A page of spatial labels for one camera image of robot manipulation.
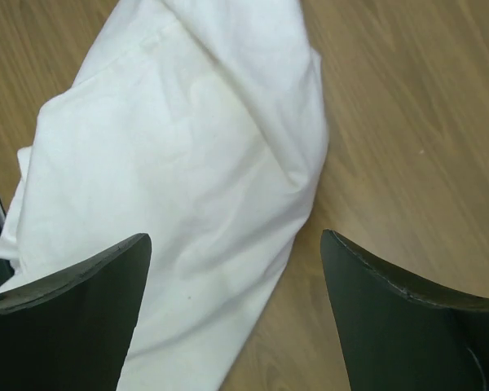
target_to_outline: wood grain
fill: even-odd
[[[0,0],[0,195],[116,0]],[[304,0],[331,144],[315,209],[224,391],[349,389],[319,259],[333,228],[489,297],[489,0]]]

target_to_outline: white cloth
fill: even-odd
[[[19,152],[0,238],[16,275],[0,290],[148,232],[118,390],[214,391],[310,214],[327,144],[297,0],[121,0]]]

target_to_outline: fabric fold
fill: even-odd
[[[311,212],[327,145],[297,0],[121,0],[19,154],[1,290],[147,232],[118,389],[214,391]]]

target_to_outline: wooden floor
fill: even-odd
[[[0,0],[0,195],[116,0]],[[489,297],[489,0],[305,0],[331,145],[313,215],[224,391],[348,390],[319,259],[333,228]]]

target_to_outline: white garment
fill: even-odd
[[[46,103],[0,291],[152,238],[118,390],[214,391],[310,214],[328,134],[297,0],[121,0]]]

